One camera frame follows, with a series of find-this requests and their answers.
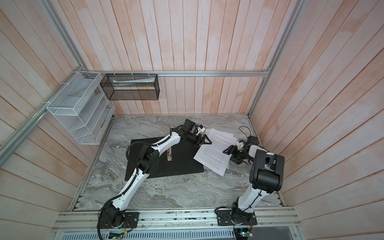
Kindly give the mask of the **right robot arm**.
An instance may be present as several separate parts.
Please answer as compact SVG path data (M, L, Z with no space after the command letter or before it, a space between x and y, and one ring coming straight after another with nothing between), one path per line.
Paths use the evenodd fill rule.
M254 223L254 209L267 195L278 192L283 185L285 157L274 154L259 145L256 136L249 136L223 151L236 164L251 162L250 185L232 204L231 221L236 225Z

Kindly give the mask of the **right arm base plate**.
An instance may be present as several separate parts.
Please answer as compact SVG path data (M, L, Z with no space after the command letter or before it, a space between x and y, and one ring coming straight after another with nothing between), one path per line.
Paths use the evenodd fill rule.
M217 215L219 226L253 226L258 224L254 213L244 213L238 210L233 213L233 211L229 209L218 209L214 212Z

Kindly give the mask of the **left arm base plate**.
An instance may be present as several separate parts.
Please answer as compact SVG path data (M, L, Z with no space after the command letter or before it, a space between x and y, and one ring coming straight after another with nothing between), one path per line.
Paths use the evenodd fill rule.
M118 212L107 213L103 212L99 217L98 227L99 229L135 229L138 226L139 212Z

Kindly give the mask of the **blue folder black inside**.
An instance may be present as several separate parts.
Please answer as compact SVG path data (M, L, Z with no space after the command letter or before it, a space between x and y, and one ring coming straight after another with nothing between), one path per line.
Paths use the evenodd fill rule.
M131 140L131 143L135 142L145 142L145 143L155 143L161 140L163 137L157 138L147 138L147 139L135 139ZM138 161L138 156L141 151L141 148L144 145L134 145L130 148L129 159L136 163ZM188 141L181 141L179 144L174 145L171 148L172 160L168 161L167 153L163 153L160 156L158 169L150 174L148 177L151 178L160 178L160 177L169 177L169 176L178 176L178 175L187 175L187 174L195 174L195 173L203 173L204 166L198 161L194 160L194 156L196 155L199 148L195 148ZM125 181L128 181L134 172L134 166L130 163L127 163Z

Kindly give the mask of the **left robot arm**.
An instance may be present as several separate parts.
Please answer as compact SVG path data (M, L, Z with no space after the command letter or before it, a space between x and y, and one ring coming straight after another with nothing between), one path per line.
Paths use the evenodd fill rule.
M119 194L107 200L100 209L97 222L98 232L103 224L115 229L126 224L125 211L132 197L144 180L158 169L160 156L181 141L187 141L197 148L212 144L202 125L186 119L183 125L170 128L170 133L158 142L151 144L135 142L128 146L126 158L128 163L134 167L133 173ZM136 163L129 158L130 149L134 145L142 145Z

